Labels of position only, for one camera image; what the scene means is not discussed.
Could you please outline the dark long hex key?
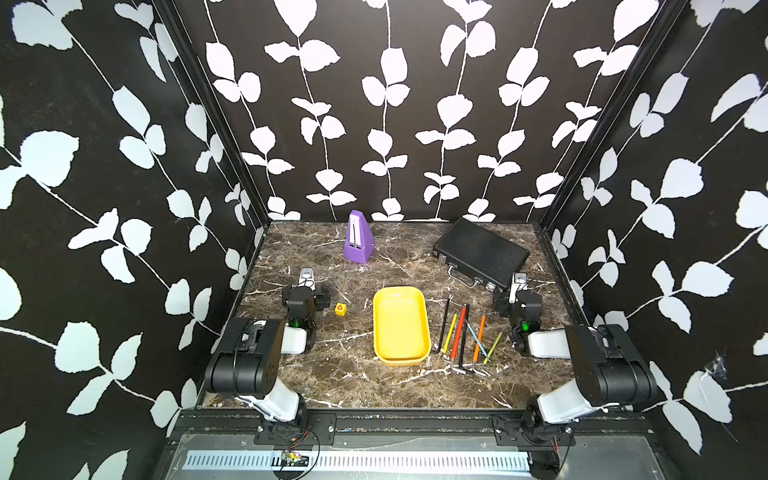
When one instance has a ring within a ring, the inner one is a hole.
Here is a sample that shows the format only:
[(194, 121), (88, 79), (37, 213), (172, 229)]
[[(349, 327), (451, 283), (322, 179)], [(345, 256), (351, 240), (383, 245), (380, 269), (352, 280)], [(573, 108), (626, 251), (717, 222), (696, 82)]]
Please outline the dark long hex key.
[(464, 357), (464, 351), (465, 351), (465, 346), (466, 346), (466, 335), (467, 335), (467, 331), (468, 331), (468, 329), (466, 327), (466, 321), (468, 321), (469, 313), (470, 313), (470, 305), (469, 305), (469, 309), (468, 309), (466, 320), (464, 322), (462, 336), (461, 336), (460, 343), (459, 343), (458, 355), (457, 355), (455, 360), (452, 360), (453, 369), (458, 371), (458, 372), (462, 372), (462, 373), (466, 372), (466, 368), (464, 367), (463, 357)]

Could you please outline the black hex key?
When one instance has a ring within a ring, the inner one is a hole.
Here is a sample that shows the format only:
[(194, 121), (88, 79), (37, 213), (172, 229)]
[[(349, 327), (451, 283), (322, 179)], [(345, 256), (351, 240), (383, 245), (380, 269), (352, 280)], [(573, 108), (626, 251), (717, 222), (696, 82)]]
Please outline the black hex key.
[(450, 310), (450, 304), (451, 304), (451, 297), (449, 296), (445, 301), (445, 306), (443, 309), (443, 316), (442, 316), (442, 323), (440, 328), (440, 334), (438, 337), (438, 341), (435, 343), (432, 353), (439, 353), (441, 351), (441, 347), (443, 345), (443, 341), (445, 338), (445, 330), (446, 330), (446, 324), (448, 319), (448, 313)]

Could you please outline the red hex key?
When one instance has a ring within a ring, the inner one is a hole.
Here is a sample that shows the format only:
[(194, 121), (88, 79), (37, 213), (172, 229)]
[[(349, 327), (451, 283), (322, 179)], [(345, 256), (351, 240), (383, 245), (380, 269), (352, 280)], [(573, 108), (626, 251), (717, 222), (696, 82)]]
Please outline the red hex key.
[(465, 304), (462, 307), (461, 312), (459, 314), (459, 320), (458, 320), (458, 324), (457, 324), (458, 326), (456, 327), (455, 332), (454, 332), (454, 343), (453, 343), (453, 347), (452, 347), (452, 350), (451, 350), (451, 356), (450, 356), (451, 360), (455, 360), (457, 355), (458, 355), (459, 343), (460, 343), (460, 339), (461, 339), (461, 336), (462, 336), (462, 331), (463, 331), (463, 327), (464, 327), (464, 322), (465, 322), (466, 317), (467, 317), (468, 309), (469, 309), (469, 305)]

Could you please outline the yellow hex key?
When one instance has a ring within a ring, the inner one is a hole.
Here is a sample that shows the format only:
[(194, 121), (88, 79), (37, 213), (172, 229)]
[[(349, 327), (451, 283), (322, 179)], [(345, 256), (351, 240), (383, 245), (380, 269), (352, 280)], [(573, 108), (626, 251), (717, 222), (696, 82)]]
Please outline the yellow hex key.
[(452, 340), (453, 332), (454, 332), (454, 330), (456, 328), (457, 321), (458, 321), (458, 314), (454, 314), (453, 318), (452, 318), (452, 321), (451, 321), (451, 324), (450, 324), (450, 328), (448, 330), (448, 334), (446, 336), (446, 339), (444, 341), (443, 348), (442, 348), (442, 353), (445, 354), (445, 355), (448, 354), (447, 353), (448, 352), (448, 348), (449, 348), (450, 342)]

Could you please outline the yellow plastic storage tray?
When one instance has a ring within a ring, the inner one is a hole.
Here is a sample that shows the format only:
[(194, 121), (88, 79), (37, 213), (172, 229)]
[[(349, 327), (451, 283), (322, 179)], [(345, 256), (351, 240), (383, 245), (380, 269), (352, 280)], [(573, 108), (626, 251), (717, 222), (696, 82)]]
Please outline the yellow plastic storage tray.
[(423, 293), (412, 286), (385, 287), (373, 297), (374, 351), (384, 364), (409, 366), (426, 359), (431, 335)]

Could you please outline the blue hex key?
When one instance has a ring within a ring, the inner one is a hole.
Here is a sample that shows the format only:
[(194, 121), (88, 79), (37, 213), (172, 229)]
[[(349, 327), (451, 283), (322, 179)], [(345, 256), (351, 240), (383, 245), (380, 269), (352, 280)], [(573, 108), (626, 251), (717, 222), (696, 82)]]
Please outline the blue hex key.
[[(476, 335), (476, 333), (475, 333), (475, 331), (474, 331), (473, 327), (472, 327), (472, 326), (471, 326), (471, 324), (469, 323), (469, 321), (466, 321), (466, 327), (467, 327), (467, 329), (468, 329), (469, 333), (471, 334), (472, 338), (473, 338), (473, 339), (474, 339), (474, 341), (475, 341), (476, 350), (477, 350), (479, 353), (482, 353), (482, 352), (483, 352), (482, 344), (481, 344), (481, 342), (478, 340), (478, 337), (477, 337), (477, 335)], [(486, 370), (484, 370), (483, 368), (479, 368), (479, 367), (478, 367), (478, 365), (477, 365), (477, 362), (476, 362), (476, 361), (473, 361), (473, 362), (472, 362), (471, 372), (472, 372), (472, 373), (474, 373), (475, 375), (479, 375), (480, 377), (484, 377), (484, 378), (490, 378), (490, 377), (491, 377), (491, 374), (490, 374), (489, 372), (487, 372), (487, 371), (486, 371)]]

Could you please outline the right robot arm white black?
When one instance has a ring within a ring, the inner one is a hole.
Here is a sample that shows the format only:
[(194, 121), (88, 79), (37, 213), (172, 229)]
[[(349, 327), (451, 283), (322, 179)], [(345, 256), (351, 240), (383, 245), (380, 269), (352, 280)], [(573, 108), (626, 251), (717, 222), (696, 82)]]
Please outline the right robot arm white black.
[(573, 378), (533, 401), (539, 423), (569, 424), (598, 410), (634, 407), (655, 398), (655, 377), (622, 327), (577, 324), (543, 330), (542, 306), (542, 297), (529, 289), (493, 294), (494, 310), (510, 321), (516, 351), (571, 362)]

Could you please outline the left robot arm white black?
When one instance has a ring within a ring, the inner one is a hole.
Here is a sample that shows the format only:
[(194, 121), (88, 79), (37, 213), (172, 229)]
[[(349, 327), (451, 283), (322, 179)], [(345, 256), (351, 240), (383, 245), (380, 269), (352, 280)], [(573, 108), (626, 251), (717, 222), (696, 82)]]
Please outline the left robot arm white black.
[(316, 340), (315, 314), (330, 305), (327, 286), (289, 285), (283, 289), (284, 317), (235, 316), (206, 367), (204, 388), (231, 395), (273, 423), (306, 426), (306, 401), (278, 376), (284, 355), (309, 352)]

